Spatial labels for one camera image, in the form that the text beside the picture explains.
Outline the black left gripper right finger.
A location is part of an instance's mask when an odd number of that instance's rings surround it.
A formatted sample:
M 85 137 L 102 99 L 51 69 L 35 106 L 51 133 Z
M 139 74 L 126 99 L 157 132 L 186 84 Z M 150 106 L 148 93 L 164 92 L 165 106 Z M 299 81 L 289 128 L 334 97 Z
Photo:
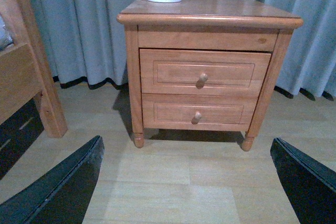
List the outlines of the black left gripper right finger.
M 300 223 L 335 223 L 335 171 L 275 138 L 270 155 Z

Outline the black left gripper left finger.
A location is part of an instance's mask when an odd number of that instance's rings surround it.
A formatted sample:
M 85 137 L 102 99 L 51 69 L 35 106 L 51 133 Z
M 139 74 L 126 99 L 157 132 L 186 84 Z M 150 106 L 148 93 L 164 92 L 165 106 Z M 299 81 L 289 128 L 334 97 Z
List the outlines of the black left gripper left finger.
M 82 223 L 104 155 L 95 136 L 28 187 L 1 204 L 1 223 Z

